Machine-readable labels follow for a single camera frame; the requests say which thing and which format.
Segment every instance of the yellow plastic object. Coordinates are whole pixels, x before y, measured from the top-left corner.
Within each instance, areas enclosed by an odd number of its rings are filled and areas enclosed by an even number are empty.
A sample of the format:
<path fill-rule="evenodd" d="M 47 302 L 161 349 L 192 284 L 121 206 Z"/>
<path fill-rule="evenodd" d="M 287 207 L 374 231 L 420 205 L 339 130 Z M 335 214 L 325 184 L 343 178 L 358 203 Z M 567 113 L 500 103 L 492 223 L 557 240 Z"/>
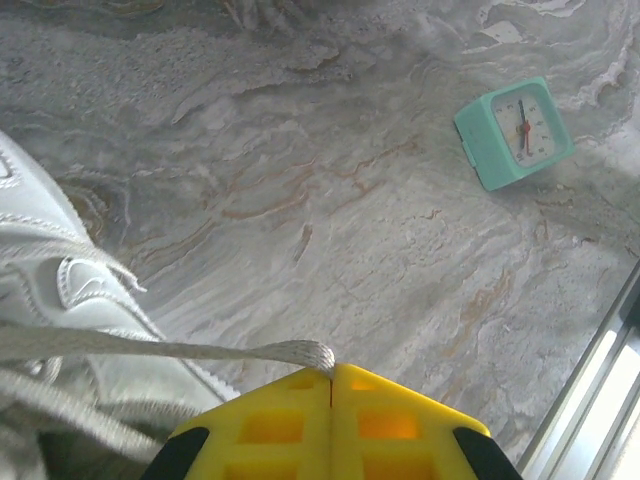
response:
<path fill-rule="evenodd" d="M 352 365 L 300 370 L 177 429 L 209 431 L 185 480 L 476 480 L 453 435 L 477 420 Z"/>

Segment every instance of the clock hand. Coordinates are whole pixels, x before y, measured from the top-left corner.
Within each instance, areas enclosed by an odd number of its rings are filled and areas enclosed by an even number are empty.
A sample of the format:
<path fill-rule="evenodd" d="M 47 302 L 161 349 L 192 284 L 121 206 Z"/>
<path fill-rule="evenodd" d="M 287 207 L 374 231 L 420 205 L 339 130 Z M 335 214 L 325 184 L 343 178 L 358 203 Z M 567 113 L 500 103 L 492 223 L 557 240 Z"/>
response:
<path fill-rule="evenodd" d="M 529 122 L 524 122 L 524 125 L 522 127 L 522 131 L 524 132 L 524 144 L 527 147 L 527 155 L 531 156 L 531 152 L 529 151 L 529 131 L 531 130 L 531 125 L 529 125 Z"/>
<path fill-rule="evenodd" d="M 522 104 L 522 100 L 518 100 L 518 106 L 520 107 L 520 118 L 522 119 L 522 125 L 520 126 L 520 150 L 524 150 L 525 145 L 527 145 L 527 153 L 529 153 L 529 130 L 527 129 L 529 123 L 524 116 L 524 105 Z"/>

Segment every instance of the red second hand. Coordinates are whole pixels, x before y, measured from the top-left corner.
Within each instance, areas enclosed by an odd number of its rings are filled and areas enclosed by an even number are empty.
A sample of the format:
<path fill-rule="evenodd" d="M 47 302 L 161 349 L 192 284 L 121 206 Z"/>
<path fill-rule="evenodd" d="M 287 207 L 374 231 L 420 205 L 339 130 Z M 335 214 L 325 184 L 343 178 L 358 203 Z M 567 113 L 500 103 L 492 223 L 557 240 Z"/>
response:
<path fill-rule="evenodd" d="M 531 152 L 529 151 L 529 131 L 531 130 L 531 125 L 529 125 L 529 122 L 526 121 L 524 122 L 523 127 L 524 127 L 524 144 L 527 149 L 527 155 L 531 156 Z"/>

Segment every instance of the gray marble surface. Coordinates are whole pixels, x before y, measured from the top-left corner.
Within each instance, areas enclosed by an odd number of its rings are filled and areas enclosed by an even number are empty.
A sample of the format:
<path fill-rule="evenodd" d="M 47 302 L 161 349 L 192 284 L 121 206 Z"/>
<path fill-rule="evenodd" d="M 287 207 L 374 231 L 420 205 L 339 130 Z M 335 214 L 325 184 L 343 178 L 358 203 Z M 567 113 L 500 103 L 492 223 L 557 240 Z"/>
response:
<path fill-rule="evenodd" d="M 288 37 L 213 0 L 94 4 L 3 3 L 0 128 L 167 334 L 324 341 L 517 459 L 640 254 L 637 2 L 347 2 Z M 452 117 L 533 75 L 578 152 L 487 193 Z"/>

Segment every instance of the clock face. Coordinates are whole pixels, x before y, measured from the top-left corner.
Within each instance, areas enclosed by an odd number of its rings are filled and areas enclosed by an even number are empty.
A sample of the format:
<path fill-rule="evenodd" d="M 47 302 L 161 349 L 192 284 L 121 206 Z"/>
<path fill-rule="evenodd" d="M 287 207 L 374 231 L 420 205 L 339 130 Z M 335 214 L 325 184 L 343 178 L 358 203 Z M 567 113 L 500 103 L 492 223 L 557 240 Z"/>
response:
<path fill-rule="evenodd" d="M 532 167 L 556 153 L 553 132 L 530 90 L 523 88 L 495 97 L 492 110 L 518 165 Z"/>

